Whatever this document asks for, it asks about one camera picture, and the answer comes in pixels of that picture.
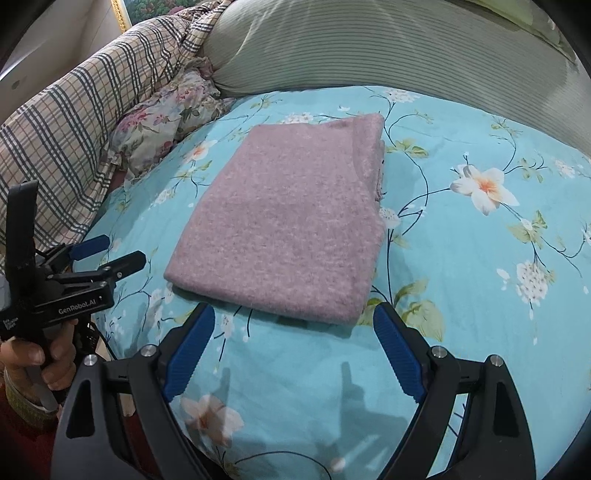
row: green cuff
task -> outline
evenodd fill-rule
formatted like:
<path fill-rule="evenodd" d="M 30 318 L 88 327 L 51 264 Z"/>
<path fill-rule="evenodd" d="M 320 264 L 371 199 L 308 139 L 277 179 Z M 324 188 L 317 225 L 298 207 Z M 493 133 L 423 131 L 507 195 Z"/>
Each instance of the green cuff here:
<path fill-rule="evenodd" d="M 4 371 L 4 382 L 6 383 L 8 404 L 28 425 L 43 432 L 51 430 L 55 426 L 57 412 L 47 411 L 28 401 L 14 386 L 6 370 Z"/>

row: plaid blanket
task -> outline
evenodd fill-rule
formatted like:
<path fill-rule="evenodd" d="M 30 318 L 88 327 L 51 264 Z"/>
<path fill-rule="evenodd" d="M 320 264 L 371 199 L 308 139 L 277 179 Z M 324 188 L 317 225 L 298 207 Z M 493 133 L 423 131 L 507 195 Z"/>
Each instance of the plaid blanket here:
<path fill-rule="evenodd" d="M 0 266 L 9 186 L 39 181 L 37 248 L 82 239 L 115 166 L 102 151 L 126 111 L 196 56 L 233 0 L 146 20 L 29 100 L 0 127 Z"/>

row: metal bolt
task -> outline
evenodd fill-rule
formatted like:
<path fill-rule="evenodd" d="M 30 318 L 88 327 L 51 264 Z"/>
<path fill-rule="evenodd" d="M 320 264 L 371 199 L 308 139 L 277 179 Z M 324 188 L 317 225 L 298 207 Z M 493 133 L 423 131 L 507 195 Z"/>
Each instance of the metal bolt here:
<path fill-rule="evenodd" d="M 491 355 L 491 363 L 495 367 L 502 367 L 505 361 L 499 355 Z"/>
<path fill-rule="evenodd" d="M 97 363 L 98 360 L 99 358 L 95 354 L 91 353 L 90 355 L 86 355 L 84 357 L 84 364 L 87 367 L 92 367 L 95 363 Z"/>
<path fill-rule="evenodd" d="M 447 356 L 447 350 L 445 350 L 442 346 L 436 345 L 431 348 L 431 353 L 435 358 L 443 358 Z"/>
<path fill-rule="evenodd" d="M 142 356 L 152 356 L 156 353 L 156 348 L 155 345 L 144 345 L 139 352 Z"/>

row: human hand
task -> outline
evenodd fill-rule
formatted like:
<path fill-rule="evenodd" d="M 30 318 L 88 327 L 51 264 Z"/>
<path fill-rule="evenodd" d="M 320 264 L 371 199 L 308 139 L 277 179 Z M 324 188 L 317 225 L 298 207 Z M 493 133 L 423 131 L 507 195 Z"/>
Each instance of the human hand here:
<path fill-rule="evenodd" d="M 72 343 L 74 326 L 78 320 L 69 320 L 61 326 L 60 333 L 50 345 L 53 363 L 41 371 L 41 376 L 51 390 L 63 390 L 72 383 L 76 374 L 74 359 L 76 347 Z M 0 343 L 0 364 L 4 364 L 13 386 L 29 401 L 38 403 L 25 367 L 45 363 L 43 349 L 31 342 L 12 338 Z"/>

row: painting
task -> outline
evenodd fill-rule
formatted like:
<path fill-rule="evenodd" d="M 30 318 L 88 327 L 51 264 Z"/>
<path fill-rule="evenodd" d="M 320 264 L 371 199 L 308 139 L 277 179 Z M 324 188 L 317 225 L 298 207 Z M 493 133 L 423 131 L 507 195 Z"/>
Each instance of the painting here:
<path fill-rule="evenodd" d="M 199 0 L 111 0 L 121 31 L 160 15 L 171 15 L 183 8 L 202 3 Z"/>

